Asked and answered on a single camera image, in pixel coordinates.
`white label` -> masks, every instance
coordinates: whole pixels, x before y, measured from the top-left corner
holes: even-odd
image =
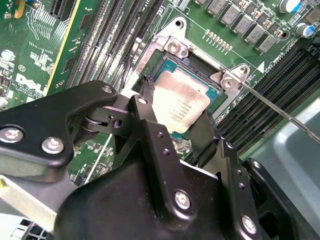
[[[25,85],[27,86],[29,89],[34,90],[36,93],[43,95],[44,91],[41,90],[42,86],[39,83],[35,83],[35,81],[31,80],[31,79],[27,79],[25,76],[23,76],[20,73],[16,74],[16,78],[15,81],[18,84],[21,85]]]
[[[6,97],[8,99],[12,99],[14,97],[14,91],[8,89],[7,92],[6,92]]]

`dimm slot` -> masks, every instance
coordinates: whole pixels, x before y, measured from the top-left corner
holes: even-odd
[[[109,1],[101,0],[99,2],[96,14],[93,17],[94,21],[90,27],[89,34],[85,38],[83,47],[81,48],[81,53],[77,59],[77,63],[72,68],[71,75],[67,83],[68,88],[71,88],[74,86],[74,82],[76,79],[77,79],[77,82],[75,85],[78,85],[81,77],[83,76],[83,73],[85,71],[84,69],[87,67],[87,64],[90,60],[90,58],[88,58],[87,56],[91,56],[93,51],[90,44],[95,42],[95,39],[99,37],[100,30],[101,28],[103,28],[103,23],[109,17],[109,14],[110,14],[109,9],[111,7],[110,2],[111,2],[110,0]],[[103,16],[105,17],[103,18],[102,22],[99,22],[98,19],[101,19],[101,17]]]
[[[94,79],[94,72],[96,70],[97,60],[99,59],[102,49],[106,46],[105,44],[107,42],[107,37],[110,35],[112,28],[114,28],[114,26],[116,25],[117,19],[120,17],[120,13],[125,6],[126,0],[121,0],[121,1],[118,1],[116,4],[115,3],[116,1],[114,1],[111,18],[105,24],[103,33],[101,34],[97,42],[97,45],[99,45],[99,48],[95,48],[94,56],[90,60],[89,66],[86,69],[84,77],[82,77],[80,80],[81,84],[89,82]]]

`capacitor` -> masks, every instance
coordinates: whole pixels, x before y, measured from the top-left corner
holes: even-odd
[[[280,13],[295,13],[301,6],[301,0],[281,0],[279,2]]]
[[[316,33],[316,28],[313,25],[308,25],[302,22],[296,26],[295,32],[303,38],[309,38]]]
[[[0,96],[0,109],[3,109],[8,105],[7,99],[5,99],[3,96]]]

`metal screw head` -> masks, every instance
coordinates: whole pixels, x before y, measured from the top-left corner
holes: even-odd
[[[65,146],[61,139],[57,137],[49,137],[41,143],[41,148],[48,154],[59,154]]]
[[[181,209],[186,210],[190,208],[190,205],[191,205],[190,199],[184,192],[176,191],[174,194],[174,200]]]
[[[248,216],[242,216],[241,217],[242,224],[245,228],[245,230],[250,234],[256,234],[257,228],[254,222],[248,217]]]
[[[139,100],[139,102],[142,103],[142,104],[147,104],[147,103],[148,103],[147,100],[145,100],[145,99],[142,98],[142,97],[138,97],[138,100]]]
[[[6,127],[0,130],[0,141],[15,144],[24,137],[24,133],[15,127]]]
[[[234,148],[234,146],[232,146],[232,144],[230,143],[230,142],[226,142],[225,143],[227,146],[228,146],[228,148],[230,148],[230,149],[233,149]]]
[[[260,168],[260,164],[257,161],[253,161],[252,163],[257,169]]]
[[[111,94],[111,93],[112,93],[112,89],[111,89],[109,86],[103,86],[103,87],[102,87],[102,90],[105,91],[105,92],[108,93],[108,94]]]
[[[181,51],[181,44],[177,41],[172,41],[168,44],[168,51],[171,54],[178,54]]]

